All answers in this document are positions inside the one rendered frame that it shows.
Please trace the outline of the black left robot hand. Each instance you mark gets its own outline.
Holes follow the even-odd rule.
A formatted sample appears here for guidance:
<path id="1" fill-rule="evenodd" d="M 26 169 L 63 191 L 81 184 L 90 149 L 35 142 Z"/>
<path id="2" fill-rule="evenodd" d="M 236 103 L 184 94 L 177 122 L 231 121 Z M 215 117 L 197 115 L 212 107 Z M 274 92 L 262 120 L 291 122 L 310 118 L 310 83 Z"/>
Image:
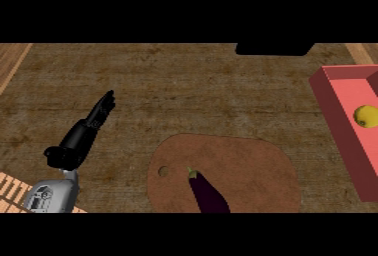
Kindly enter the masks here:
<path id="1" fill-rule="evenodd" d="M 106 121 L 107 115 L 115 107 L 113 91 L 109 90 L 97 101 L 87 117 L 79 119 L 69 129 L 57 146 L 44 150 L 47 165 L 53 168 L 72 171 L 82 164 L 97 131 Z"/>

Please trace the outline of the brown wooden cutting board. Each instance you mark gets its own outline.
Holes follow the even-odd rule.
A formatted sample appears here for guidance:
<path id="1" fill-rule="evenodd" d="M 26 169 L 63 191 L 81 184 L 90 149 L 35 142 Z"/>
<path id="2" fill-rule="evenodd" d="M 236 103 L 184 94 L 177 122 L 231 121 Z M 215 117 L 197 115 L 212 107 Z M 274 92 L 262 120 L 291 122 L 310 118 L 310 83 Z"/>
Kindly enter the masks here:
<path id="1" fill-rule="evenodd" d="M 196 134 L 168 137 L 147 169 L 147 197 L 155 211 L 199 211 L 187 180 L 190 170 L 205 176 L 233 213 L 299 210 L 295 168 L 270 142 Z"/>

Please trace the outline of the red cardboard box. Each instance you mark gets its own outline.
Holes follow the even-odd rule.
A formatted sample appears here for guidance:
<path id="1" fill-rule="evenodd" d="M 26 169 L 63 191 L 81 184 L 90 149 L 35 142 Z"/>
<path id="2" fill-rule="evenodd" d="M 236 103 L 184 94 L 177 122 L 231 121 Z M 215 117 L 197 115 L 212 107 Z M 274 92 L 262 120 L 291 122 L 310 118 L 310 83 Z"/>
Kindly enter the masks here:
<path id="1" fill-rule="evenodd" d="M 322 66 L 308 83 L 361 202 L 378 202 L 378 127 L 357 125 L 354 110 L 378 107 L 378 64 Z"/>

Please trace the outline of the purple eggplant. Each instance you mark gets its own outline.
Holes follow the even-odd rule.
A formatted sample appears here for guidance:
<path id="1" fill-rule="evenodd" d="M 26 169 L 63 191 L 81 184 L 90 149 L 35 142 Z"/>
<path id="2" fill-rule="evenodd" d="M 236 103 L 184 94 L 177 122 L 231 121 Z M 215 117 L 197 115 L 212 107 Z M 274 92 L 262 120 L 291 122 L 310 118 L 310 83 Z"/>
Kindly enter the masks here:
<path id="1" fill-rule="evenodd" d="M 197 170 L 187 168 L 187 180 L 202 213 L 228 213 L 226 199 Z"/>

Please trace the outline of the yellow lemon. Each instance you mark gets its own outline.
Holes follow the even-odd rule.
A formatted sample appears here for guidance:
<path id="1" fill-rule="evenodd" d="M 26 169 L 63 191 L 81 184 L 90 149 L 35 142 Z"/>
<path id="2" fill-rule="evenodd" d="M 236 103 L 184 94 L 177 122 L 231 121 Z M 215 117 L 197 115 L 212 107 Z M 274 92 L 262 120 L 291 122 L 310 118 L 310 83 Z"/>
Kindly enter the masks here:
<path id="1" fill-rule="evenodd" d="M 370 105 L 360 106 L 353 114 L 354 121 L 363 128 L 373 128 L 378 126 L 378 108 Z"/>

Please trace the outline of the black appliance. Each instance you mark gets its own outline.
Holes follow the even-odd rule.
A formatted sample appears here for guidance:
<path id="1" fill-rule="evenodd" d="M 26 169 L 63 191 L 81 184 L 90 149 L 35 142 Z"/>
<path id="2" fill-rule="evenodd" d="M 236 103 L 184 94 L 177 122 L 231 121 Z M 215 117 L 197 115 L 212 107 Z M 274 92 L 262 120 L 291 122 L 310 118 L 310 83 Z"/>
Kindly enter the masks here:
<path id="1" fill-rule="evenodd" d="M 313 47 L 313 43 L 299 44 L 262 44 L 239 43 L 234 52 L 237 55 L 262 56 L 304 56 Z"/>

